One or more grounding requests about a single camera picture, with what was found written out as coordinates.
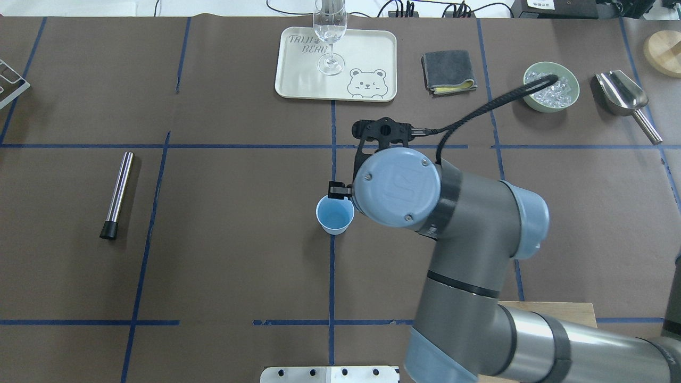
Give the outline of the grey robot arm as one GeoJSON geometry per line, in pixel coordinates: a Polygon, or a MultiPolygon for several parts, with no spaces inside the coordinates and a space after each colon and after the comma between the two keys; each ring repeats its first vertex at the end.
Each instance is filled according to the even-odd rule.
{"type": "Polygon", "coordinates": [[[404,370],[416,382],[679,382],[679,259],[659,337],[628,337],[499,302],[513,260],[547,237],[547,204],[532,191],[431,161],[409,147],[428,130],[384,117],[359,120],[353,181],[332,181],[387,227],[432,238],[404,370]]]}

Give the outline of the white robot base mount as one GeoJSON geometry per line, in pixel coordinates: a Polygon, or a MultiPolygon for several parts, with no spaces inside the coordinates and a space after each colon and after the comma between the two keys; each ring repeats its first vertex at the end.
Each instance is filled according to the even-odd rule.
{"type": "Polygon", "coordinates": [[[400,382],[399,368],[389,365],[270,367],[260,382],[400,382]]]}

